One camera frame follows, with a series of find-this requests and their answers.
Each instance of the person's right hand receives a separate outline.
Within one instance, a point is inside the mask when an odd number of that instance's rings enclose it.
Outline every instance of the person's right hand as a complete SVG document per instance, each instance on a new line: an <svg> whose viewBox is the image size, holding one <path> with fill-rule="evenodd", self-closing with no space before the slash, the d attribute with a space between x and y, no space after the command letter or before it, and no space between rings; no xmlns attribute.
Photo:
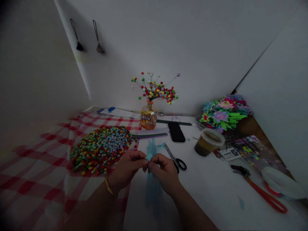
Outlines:
<svg viewBox="0 0 308 231"><path fill-rule="evenodd" d="M153 156L148 166L149 172L159 179L160 185L171 197L182 188L176 168L171 159L159 153Z"/></svg>

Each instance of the pile of colorful beads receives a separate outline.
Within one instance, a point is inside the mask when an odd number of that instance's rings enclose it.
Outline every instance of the pile of colorful beads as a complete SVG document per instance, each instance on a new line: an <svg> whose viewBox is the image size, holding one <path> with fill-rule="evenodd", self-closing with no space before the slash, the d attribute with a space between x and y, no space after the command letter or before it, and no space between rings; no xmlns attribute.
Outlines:
<svg viewBox="0 0 308 231"><path fill-rule="evenodd" d="M75 171L107 174L117 164L134 139L126 126L105 126L96 129L81 140L70 152Z"/></svg>

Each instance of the metal basket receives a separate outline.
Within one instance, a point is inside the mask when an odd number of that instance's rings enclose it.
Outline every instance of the metal basket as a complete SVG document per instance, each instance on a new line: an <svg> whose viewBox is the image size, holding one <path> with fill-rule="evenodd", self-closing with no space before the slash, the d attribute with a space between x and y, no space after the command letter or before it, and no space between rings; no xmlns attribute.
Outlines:
<svg viewBox="0 0 308 231"><path fill-rule="evenodd" d="M200 131L202 131L204 128L206 128L206 126L203 123L199 122L199 120L200 116L195 117L196 125L198 126ZM231 144L235 140L234 131L229 131L228 134L223 134L223 136L225 137L226 144Z"/></svg>

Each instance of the red handle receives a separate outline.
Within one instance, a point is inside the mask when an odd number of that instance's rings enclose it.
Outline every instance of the red handle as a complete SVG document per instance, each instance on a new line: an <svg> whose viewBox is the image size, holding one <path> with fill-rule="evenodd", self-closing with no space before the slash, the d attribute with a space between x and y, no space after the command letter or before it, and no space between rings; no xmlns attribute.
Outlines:
<svg viewBox="0 0 308 231"><path fill-rule="evenodd" d="M264 200L266 200L270 204L271 207L276 209L278 212L287 213L288 209L280 201L278 201L276 198L272 197L259 186L257 186L254 182L252 182L251 179L249 179L249 177L245 177L245 180L264 198Z"/></svg>

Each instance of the black phone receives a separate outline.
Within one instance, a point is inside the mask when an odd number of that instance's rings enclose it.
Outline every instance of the black phone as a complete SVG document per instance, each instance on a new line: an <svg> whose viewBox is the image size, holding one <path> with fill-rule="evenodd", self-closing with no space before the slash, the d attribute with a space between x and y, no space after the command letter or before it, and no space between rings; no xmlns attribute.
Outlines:
<svg viewBox="0 0 308 231"><path fill-rule="evenodd" d="M168 123L173 142L185 142L185 137L178 123Z"/></svg>

